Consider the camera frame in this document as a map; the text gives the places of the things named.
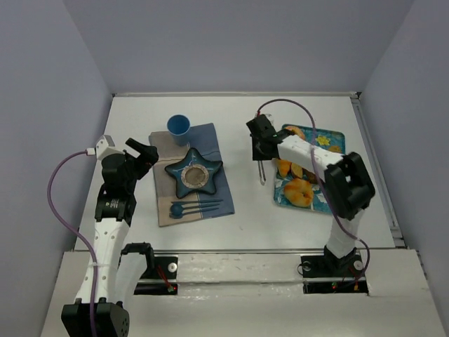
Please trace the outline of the orange striped croissant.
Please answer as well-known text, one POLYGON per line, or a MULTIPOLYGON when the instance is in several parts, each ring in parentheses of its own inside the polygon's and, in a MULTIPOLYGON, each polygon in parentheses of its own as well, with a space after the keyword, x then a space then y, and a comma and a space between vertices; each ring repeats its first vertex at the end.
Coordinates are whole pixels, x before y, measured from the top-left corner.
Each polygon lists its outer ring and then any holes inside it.
POLYGON ((283 159, 276 160, 278 173, 282 178, 286 178, 290 173, 291 162, 283 159))

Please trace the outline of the metal serving tongs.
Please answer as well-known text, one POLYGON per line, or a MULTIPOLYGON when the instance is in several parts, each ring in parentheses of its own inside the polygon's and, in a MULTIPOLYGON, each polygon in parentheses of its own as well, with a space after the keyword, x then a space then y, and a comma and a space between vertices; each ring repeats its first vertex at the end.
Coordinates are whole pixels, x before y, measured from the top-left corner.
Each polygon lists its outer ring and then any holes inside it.
POLYGON ((266 174, 265 174, 265 170, 264 170, 263 161, 257 161, 257 167, 258 167, 260 184, 262 186, 264 186, 267 181, 267 178, 266 178, 266 174))

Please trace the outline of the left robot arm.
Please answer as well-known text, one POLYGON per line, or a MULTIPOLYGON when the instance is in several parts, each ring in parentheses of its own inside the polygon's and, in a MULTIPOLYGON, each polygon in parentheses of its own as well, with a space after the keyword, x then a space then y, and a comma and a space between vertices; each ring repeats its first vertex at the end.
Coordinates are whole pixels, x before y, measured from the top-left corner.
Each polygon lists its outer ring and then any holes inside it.
POLYGON ((85 153, 100 162, 103 184, 94 214, 94 238, 80 234, 91 255, 74 302, 64 305, 62 323, 69 336, 127 336, 130 331, 130 299, 141 276, 154 269, 154 250, 149 243, 127 244, 137 206, 135 186, 159 160, 155 146, 129 138, 126 145, 138 155, 116 148, 103 135, 85 153))

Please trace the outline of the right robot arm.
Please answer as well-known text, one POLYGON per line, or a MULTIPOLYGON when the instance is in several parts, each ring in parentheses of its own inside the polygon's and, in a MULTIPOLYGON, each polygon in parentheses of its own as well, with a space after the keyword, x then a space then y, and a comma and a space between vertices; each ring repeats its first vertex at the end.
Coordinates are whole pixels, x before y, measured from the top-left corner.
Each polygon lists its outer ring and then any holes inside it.
POLYGON ((323 253, 302 261, 303 275, 308 278, 348 275, 358 260, 360 220, 375 196, 375 187, 361 156, 325 150, 301 139, 292 130, 276 131, 264 114, 246 125, 252 139, 253 159, 283 159, 314 173, 333 215, 323 253))

